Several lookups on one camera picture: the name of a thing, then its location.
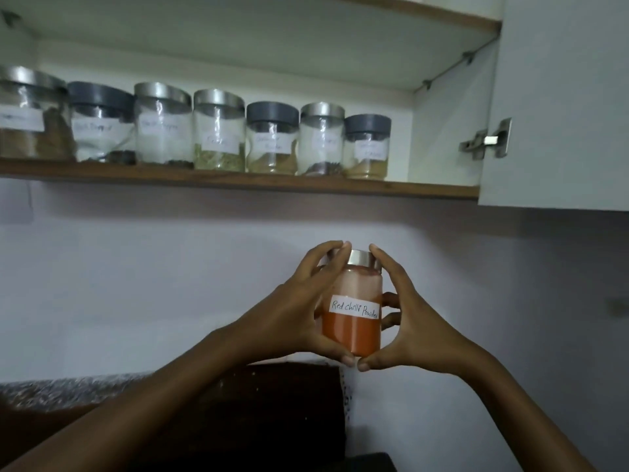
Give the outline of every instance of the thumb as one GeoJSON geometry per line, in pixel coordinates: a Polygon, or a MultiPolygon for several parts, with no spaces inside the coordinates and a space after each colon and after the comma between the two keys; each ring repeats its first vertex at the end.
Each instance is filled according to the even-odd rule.
{"type": "Polygon", "coordinates": [[[358,361],[358,370],[365,372],[370,369],[387,369],[400,365],[399,355],[393,343],[358,361]]]}
{"type": "Polygon", "coordinates": [[[349,367],[353,367],[356,363],[356,358],[345,346],[321,334],[313,335],[309,343],[310,352],[318,354],[319,356],[334,359],[349,367]]]}

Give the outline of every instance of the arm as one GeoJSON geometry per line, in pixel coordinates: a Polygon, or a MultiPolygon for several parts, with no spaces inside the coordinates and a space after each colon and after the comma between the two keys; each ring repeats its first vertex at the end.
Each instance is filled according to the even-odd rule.
{"type": "Polygon", "coordinates": [[[117,471],[186,402],[232,367],[298,351],[354,363],[343,346],[316,331],[315,303],[347,263],[343,246],[326,267],[319,260],[343,242],[312,249],[295,274],[236,322],[26,453],[2,472],[117,471]]]}
{"type": "Polygon", "coordinates": [[[384,294],[385,305],[401,309],[382,319],[382,329],[400,328],[388,346],[358,362],[359,370],[415,365],[454,374],[478,394],[525,471],[596,472],[496,358],[439,316],[387,253],[370,249],[397,290],[384,294]]]}

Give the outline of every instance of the glass jar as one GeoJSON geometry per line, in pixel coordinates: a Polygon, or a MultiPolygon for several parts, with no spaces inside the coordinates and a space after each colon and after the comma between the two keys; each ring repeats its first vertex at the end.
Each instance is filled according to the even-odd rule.
{"type": "Polygon", "coordinates": [[[247,106],[247,169],[256,174],[297,172],[299,111],[282,102],[247,106]]]}
{"type": "Polygon", "coordinates": [[[135,85],[138,162],[193,167],[192,98],[160,82],[135,85]]]}
{"type": "Polygon", "coordinates": [[[102,84],[68,84],[79,162],[135,164],[133,94],[102,84]]]}
{"type": "Polygon", "coordinates": [[[0,157],[74,160],[64,81],[22,66],[0,66],[0,157]]]}
{"type": "Polygon", "coordinates": [[[301,108],[299,124],[300,175],[342,175],[345,110],[329,102],[301,108]]]}
{"type": "Polygon", "coordinates": [[[383,181],[389,166],[391,118],[358,114],[345,119],[343,173],[348,179],[383,181]]]}
{"type": "MultiPolygon", "coordinates": [[[[328,254],[334,257],[337,250],[328,254]]],[[[354,356],[380,349],[382,265],[372,253],[352,250],[341,275],[321,297],[325,336],[341,343],[354,356]]]]}
{"type": "Polygon", "coordinates": [[[245,101],[231,92],[194,93],[194,168],[245,172],[245,101]]]}

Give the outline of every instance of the jar label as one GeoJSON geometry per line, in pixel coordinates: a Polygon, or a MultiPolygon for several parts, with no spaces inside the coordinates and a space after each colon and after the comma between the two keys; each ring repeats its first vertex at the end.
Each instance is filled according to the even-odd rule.
{"type": "Polygon", "coordinates": [[[333,294],[330,300],[330,313],[379,320],[380,305],[373,301],[357,300],[349,296],[333,294]]]}
{"type": "Polygon", "coordinates": [[[44,132],[43,111],[0,104],[0,129],[44,132]]]}
{"type": "Polygon", "coordinates": [[[190,117],[181,114],[156,114],[143,112],[138,118],[140,134],[144,136],[189,136],[190,117]]]}
{"type": "Polygon", "coordinates": [[[256,153],[291,154],[293,137],[285,133],[256,132],[251,149],[256,153]]]}
{"type": "Polygon", "coordinates": [[[389,143],[387,141],[356,141],[354,157],[356,160],[387,160],[389,143]]]}
{"type": "Polygon", "coordinates": [[[315,131],[312,146],[315,151],[337,152],[342,148],[341,136],[331,132],[315,131]]]}
{"type": "Polygon", "coordinates": [[[211,150],[216,152],[224,152],[227,154],[240,153],[240,143],[236,136],[222,136],[218,133],[212,132],[209,134],[203,134],[200,148],[201,150],[211,150]]]}
{"type": "Polygon", "coordinates": [[[72,118],[75,141],[112,140],[120,143],[131,133],[132,124],[112,118],[72,118]]]}

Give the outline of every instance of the hand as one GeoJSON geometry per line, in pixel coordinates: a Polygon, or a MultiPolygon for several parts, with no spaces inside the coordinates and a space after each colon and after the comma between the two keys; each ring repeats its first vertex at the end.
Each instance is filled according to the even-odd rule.
{"type": "Polygon", "coordinates": [[[369,246],[369,250],[389,272],[397,290],[397,294],[384,293],[383,305],[401,311],[382,319],[383,330],[399,325],[395,339],[380,351],[360,359],[358,369],[414,365],[438,373],[459,374],[469,353],[479,346],[456,331],[426,303],[400,264],[375,245],[369,246]]]}
{"type": "Polygon", "coordinates": [[[237,321],[212,334],[225,335],[241,363],[313,352],[353,366],[354,356],[341,344],[320,334],[314,323],[317,300],[342,272],[351,251],[350,243],[341,241],[314,247],[286,283],[237,321]],[[340,250],[332,261],[317,269],[321,258],[334,248],[340,250]]]}

